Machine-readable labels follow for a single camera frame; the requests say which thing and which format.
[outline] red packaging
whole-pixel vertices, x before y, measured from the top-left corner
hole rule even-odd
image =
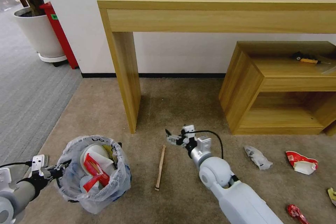
[[[311,174],[318,168],[318,161],[303,156],[294,151],[286,151],[289,163],[294,167],[294,170],[303,174]]]
[[[300,209],[296,205],[288,205],[287,212],[292,218],[296,218],[301,224],[309,224],[305,216],[301,213]]]
[[[84,166],[87,171],[93,176],[93,178],[87,182],[83,187],[88,192],[93,185],[99,181],[103,187],[107,186],[110,181],[110,176],[108,176],[99,166],[99,164],[90,156],[88,153],[86,155]]]

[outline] white robotic arm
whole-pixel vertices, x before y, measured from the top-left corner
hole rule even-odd
[[[28,178],[21,179],[17,175],[17,164],[0,168],[0,223],[17,224],[24,215],[25,208],[34,200],[40,191],[49,183],[63,176],[64,169],[71,160],[59,166],[49,166],[49,157],[46,155],[34,156],[32,161],[19,164],[31,166]]]
[[[182,145],[188,150],[190,158],[199,169],[201,181],[218,199],[219,206],[230,223],[283,224],[266,202],[249,185],[237,178],[224,159],[211,156],[211,138],[203,136],[195,140],[197,132],[193,125],[184,126],[179,136],[166,130],[170,143]]]

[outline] white wall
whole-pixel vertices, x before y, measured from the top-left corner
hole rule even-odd
[[[51,0],[51,3],[81,71],[114,72],[96,0]],[[336,35],[134,34],[139,72],[142,73],[226,72],[237,40],[329,40],[336,43]]]

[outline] red fire extinguisher cabinet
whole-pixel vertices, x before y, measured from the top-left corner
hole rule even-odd
[[[74,53],[72,52],[72,49],[69,45],[69,42],[64,34],[64,31],[62,29],[62,26],[60,22],[58,21],[57,15],[54,11],[53,6],[50,2],[45,3],[40,6],[41,9],[44,9],[49,22],[51,23],[52,28],[55,31],[56,37],[58,38],[59,43],[61,44],[61,47],[65,53],[66,58],[68,59],[69,65],[72,69],[75,69],[78,67],[77,60],[74,56]]]

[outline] black baseboard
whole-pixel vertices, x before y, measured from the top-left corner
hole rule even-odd
[[[83,78],[115,78],[115,73],[82,73]]]
[[[82,73],[83,78],[115,78],[114,73]],[[225,73],[139,73],[140,78],[224,78]]]

